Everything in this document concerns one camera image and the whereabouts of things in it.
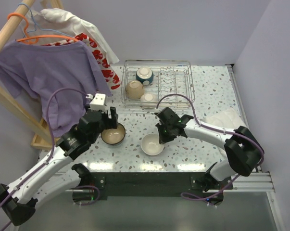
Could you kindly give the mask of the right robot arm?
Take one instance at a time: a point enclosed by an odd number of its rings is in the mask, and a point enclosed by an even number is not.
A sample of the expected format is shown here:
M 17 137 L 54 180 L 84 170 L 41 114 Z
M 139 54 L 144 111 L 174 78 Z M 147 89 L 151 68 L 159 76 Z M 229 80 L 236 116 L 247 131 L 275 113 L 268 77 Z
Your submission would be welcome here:
M 208 170 L 205 184 L 210 189 L 216 189 L 222 184 L 222 180 L 234 174 L 249 176 L 264 160 L 263 148 L 244 126 L 237 129 L 212 126 L 198 121 L 191 115 L 179 117 L 169 107 L 156 112 L 155 115 L 159 119 L 156 127 L 160 144 L 181 136 L 202 140 L 226 152 L 226 159 L 213 164 Z

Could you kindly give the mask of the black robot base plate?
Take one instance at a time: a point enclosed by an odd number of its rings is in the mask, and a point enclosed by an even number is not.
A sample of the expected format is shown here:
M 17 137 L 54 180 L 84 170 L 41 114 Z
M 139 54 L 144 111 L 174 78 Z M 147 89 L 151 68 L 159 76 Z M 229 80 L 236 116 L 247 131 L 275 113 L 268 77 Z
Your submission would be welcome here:
M 210 205 L 223 201 L 223 191 L 233 189 L 233 179 L 209 179 L 208 172 L 90 172 L 83 164 L 71 168 L 80 178 L 74 202 L 94 202 L 109 197 L 182 197 Z

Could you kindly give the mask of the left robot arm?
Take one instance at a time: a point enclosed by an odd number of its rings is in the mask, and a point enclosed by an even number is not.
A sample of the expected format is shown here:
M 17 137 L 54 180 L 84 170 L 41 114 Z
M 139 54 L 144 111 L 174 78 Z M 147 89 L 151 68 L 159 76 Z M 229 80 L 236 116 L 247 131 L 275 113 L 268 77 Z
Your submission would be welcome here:
M 29 220 L 38 202 L 34 194 L 61 168 L 77 159 L 107 129 L 117 128 L 115 107 L 106 112 L 88 109 L 78 124 L 61 136 L 51 151 L 35 166 L 12 183 L 0 183 L 0 209 L 10 222 L 19 226 Z

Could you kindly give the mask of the dark teal glazed bowl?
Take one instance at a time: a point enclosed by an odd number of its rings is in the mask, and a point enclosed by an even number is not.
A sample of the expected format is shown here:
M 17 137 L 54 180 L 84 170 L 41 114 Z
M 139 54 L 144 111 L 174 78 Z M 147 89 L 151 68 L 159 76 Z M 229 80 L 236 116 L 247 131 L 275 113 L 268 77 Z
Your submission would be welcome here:
M 101 139 L 108 145 L 119 145 L 126 136 L 125 127 L 118 123 L 117 128 L 106 129 L 101 133 Z

